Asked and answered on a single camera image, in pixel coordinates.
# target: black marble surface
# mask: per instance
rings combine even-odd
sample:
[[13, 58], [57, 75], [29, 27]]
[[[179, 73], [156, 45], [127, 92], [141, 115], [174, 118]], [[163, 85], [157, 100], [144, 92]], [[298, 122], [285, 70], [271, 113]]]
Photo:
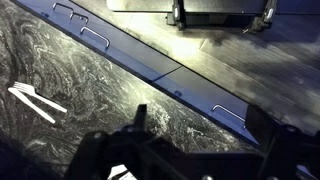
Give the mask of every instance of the black marble surface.
[[[1, 138], [36, 163], [62, 174], [86, 132], [112, 133], [141, 103], [148, 104], [148, 128], [185, 152], [253, 150], [12, 2], [0, 0], [0, 9]], [[28, 96], [57, 121], [51, 124], [7, 91], [14, 81], [68, 113]]]

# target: marble countertop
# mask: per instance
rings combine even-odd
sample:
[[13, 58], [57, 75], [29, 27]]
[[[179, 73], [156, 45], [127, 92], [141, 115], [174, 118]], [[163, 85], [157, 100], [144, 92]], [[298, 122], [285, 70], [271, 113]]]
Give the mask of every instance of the marble countertop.
[[[112, 133], [130, 123], [142, 103], [148, 104], [148, 128], [185, 152], [253, 150], [12, 2], [1, 0], [0, 9], [1, 139], [17, 141], [36, 163], [63, 174], [85, 133]], [[46, 121], [7, 91], [15, 81], [35, 86], [68, 113], [30, 97], [57, 122]]]

